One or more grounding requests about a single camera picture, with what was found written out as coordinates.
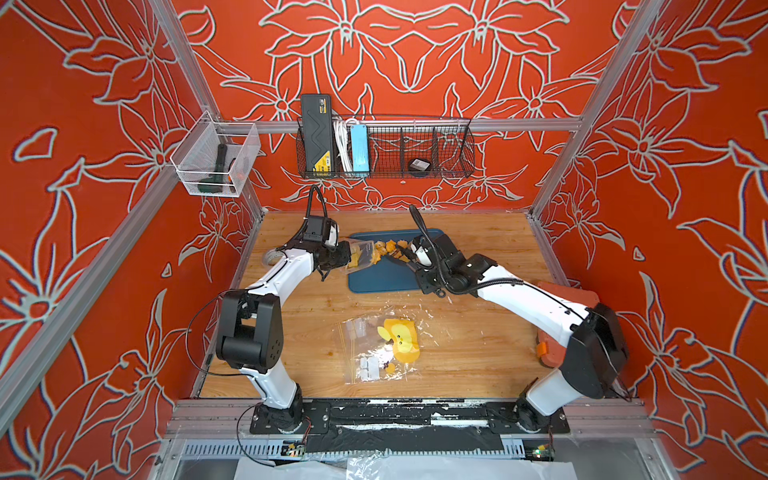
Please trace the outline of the black metal tongs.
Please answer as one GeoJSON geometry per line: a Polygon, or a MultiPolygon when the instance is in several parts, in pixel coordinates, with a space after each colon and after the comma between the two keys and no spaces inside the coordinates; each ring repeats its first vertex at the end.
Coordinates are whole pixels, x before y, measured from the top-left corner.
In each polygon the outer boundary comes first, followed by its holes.
{"type": "Polygon", "coordinates": [[[391,254],[386,252],[386,258],[395,262],[396,264],[402,264],[408,267],[411,271],[416,272],[423,268],[416,253],[414,251],[401,251],[398,249],[391,254]]]}

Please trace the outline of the clear resealable bag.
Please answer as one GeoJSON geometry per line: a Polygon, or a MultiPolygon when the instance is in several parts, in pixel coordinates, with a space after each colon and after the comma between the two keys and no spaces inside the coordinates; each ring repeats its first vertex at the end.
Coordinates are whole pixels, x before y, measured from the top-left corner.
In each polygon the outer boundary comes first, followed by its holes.
{"type": "Polygon", "coordinates": [[[347,238],[349,244],[350,258],[342,271],[345,274],[356,273],[376,265],[386,253],[384,247],[379,247],[373,240],[360,240],[347,238]]]}

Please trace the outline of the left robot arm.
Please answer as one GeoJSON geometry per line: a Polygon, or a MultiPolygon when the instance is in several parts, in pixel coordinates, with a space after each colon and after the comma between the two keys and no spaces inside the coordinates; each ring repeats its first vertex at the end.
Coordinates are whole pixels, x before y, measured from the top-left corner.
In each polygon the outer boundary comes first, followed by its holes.
{"type": "Polygon", "coordinates": [[[311,274],[322,278],[351,260],[350,243],[342,240],[319,187],[313,186],[301,226],[276,250],[278,261],[254,284],[221,296],[215,354],[249,379],[261,396],[255,409],[281,432],[304,422],[300,385],[285,369],[282,307],[311,274]]]}

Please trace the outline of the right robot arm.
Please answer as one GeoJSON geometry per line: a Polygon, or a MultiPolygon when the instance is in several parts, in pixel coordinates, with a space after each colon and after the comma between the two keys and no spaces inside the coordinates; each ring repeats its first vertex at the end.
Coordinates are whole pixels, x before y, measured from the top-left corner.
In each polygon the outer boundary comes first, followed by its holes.
{"type": "Polygon", "coordinates": [[[501,306],[544,331],[565,348],[561,364],[533,381],[517,398],[512,419],[535,433],[561,407],[580,397],[603,399],[629,357],[616,313],[598,303],[587,306],[549,293],[514,275],[495,260],[465,257],[446,235],[433,237],[414,205],[409,213],[420,231],[407,256],[419,288],[440,297],[472,295],[501,306]]]}

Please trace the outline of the clear bag with yellow toys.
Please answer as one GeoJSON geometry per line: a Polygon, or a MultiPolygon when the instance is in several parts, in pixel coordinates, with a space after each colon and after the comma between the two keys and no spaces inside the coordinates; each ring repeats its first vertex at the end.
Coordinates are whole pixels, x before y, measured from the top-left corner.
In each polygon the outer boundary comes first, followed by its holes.
{"type": "Polygon", "coordinates": [[[416,376],[439,346],[426,317],[414,310],[364,313],[340,322],[336,332],[344,381],[352,385],[416,376]]]}

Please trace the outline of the blue plastic tray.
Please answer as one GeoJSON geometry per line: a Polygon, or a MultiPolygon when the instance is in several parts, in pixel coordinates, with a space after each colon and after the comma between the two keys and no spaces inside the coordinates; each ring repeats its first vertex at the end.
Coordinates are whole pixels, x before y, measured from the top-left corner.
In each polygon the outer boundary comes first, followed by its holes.
{"type": "MultiPolygon", "coordinates": [[[[405,240],[410,242],[419,235],[419,230],[412,229],[358,232],[351,234],[350,238],[374,242],[387,242],[389,240],[405,240]]],[[[406,267],[404,262],[396,260],[381,260],[373,266],[351,273],[348,276],[347,283],[349,290],[355,294],[420,290],[415,273],[406,267]]]]}

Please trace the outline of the clear tape roll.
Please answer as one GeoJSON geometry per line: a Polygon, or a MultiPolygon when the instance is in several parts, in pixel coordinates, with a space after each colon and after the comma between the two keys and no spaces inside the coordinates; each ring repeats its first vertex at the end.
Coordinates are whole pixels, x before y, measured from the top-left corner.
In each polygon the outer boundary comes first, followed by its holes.
{"type": "Polygon", "coordinates": [[[277,265],[285,258],[285,252],[278,249],[269,249],[261,257],[261,263],[265,268],[277,265]]]}

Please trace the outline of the light blue box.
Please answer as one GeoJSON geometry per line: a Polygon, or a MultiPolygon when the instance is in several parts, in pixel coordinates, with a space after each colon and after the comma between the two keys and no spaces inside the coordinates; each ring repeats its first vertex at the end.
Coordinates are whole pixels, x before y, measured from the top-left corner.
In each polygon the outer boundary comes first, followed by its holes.
{"type": "Polygon", "coordinates": [[[352,172],[366,176],[370,173],[368,129],[364,124],[353,124],[350,127],[352,147],[352,172]]]}

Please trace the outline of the orange tool case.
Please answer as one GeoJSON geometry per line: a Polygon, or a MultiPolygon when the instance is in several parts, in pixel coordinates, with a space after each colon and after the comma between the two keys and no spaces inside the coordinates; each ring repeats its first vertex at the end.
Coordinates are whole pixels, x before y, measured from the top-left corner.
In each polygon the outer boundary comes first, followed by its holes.
{"type": "MultiPolygon", "coordinates": [[[[584,290],[575,287],[557,285],[551,282],[538,282],[537,286],[552,296],[560,297],[563,303],[577,303],[586,307],[595,307],[600,298],[598,294],[591,290],[584,290]]],[[[561,344],[563,339],[560,331],[565,326],[563,322],[554,323],[537,330],[536,355],[540,363],[548,368],[559,367],[566,354],[566,346],[561,344]]]]}

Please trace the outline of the black box with yellow label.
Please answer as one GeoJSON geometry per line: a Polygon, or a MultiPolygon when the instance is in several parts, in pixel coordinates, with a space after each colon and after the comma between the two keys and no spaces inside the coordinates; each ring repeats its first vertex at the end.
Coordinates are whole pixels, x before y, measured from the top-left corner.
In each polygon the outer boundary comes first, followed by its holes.
{"type": "Polygon", "coordinates": [[[302,94],[300,102],[304,172],[312,178],[331,177],[337,171],[331,97],[302,94]]]}

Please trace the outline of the clear acrylic bin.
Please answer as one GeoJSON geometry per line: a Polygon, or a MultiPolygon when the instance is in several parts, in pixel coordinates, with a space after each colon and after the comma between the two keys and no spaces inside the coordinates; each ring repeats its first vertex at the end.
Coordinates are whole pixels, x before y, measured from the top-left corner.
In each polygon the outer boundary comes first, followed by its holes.
{"type": "Polygon", "coordinates": [[[171,155],[171,162],[188,194],[237,198],[260,151],[254,123],[217,121],[204,111],[171,155]]]}

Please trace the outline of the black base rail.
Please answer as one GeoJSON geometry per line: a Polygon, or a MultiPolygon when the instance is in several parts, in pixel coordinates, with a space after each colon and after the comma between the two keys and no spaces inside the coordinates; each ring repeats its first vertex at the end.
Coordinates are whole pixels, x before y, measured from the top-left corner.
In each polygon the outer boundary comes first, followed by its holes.
{"type": "Polygon", "coordinates": [[[454,456],[551,461],[553,439],[570,432],[557,410],[534,433],[521,428],[514,401],[478,399],[307,399],[298,427],[282,431],[258,406],[238,423],[256,458],[340,461],[363,456],[454,456]]]}

